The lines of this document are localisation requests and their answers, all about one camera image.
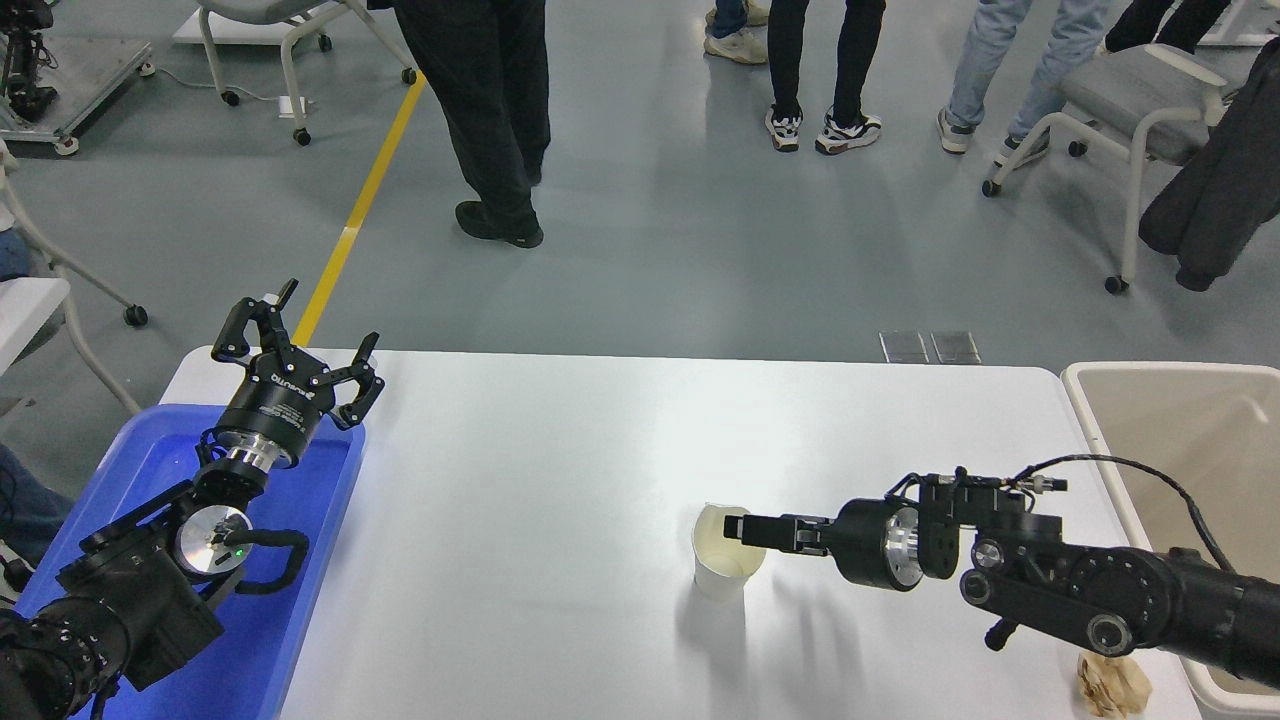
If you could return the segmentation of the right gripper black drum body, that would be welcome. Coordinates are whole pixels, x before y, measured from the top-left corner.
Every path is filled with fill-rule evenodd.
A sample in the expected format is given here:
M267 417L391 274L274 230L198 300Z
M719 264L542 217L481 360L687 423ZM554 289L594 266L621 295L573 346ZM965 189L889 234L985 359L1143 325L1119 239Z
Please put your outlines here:
M828 551L841 577L852 584L895 591L887 559L887 524L896 514L883 500L852 498L828 528Z

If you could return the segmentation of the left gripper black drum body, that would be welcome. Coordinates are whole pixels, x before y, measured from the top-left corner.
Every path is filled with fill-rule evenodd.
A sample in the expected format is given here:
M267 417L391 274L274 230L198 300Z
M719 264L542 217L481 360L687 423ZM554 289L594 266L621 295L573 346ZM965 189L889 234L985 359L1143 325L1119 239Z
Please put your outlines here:
M285 454L305 452L323 414L335 405L333 389L308 384L326 370L324 361L303 351L289 361L278 351L262 351L220 416L220 442L228 446L233 434L257 434Z

